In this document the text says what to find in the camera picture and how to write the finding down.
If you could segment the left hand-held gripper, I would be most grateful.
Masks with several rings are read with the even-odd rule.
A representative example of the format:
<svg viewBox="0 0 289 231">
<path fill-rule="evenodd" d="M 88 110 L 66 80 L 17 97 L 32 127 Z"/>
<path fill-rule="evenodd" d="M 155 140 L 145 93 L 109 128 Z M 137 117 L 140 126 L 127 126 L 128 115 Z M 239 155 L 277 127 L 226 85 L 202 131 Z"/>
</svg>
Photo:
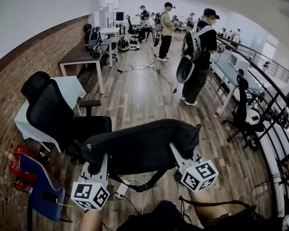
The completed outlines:
<svg viewBox="0 0 289 231">
<path fill-rule="evenodd" d="M 90 164 L 83 165 L 78 181 L 73 183 L 71 200 L 83 210 L 102 210 L 110 197 L 108 187 L 108 154 L 103 157 L 102 167 L 97 174 L 89 172 Z"/>
</svg>

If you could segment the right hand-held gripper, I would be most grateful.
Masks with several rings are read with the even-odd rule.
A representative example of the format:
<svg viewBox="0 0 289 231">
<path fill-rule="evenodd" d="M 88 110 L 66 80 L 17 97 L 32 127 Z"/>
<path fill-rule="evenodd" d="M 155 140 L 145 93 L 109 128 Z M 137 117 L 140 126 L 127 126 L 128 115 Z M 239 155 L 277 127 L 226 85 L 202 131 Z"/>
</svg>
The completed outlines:
<svg viewBox="0 0 289 231">
<path fill-rule="evenodd" d="M 199 192 L 211 186 L 219 172 L 211 160 L 198 158 L 196 161 L 184 158 L 177 147 L 170 142 L 170 148 L 176 160 L 179 173 L 179 183 L 192 192 Z"/>
</svg>

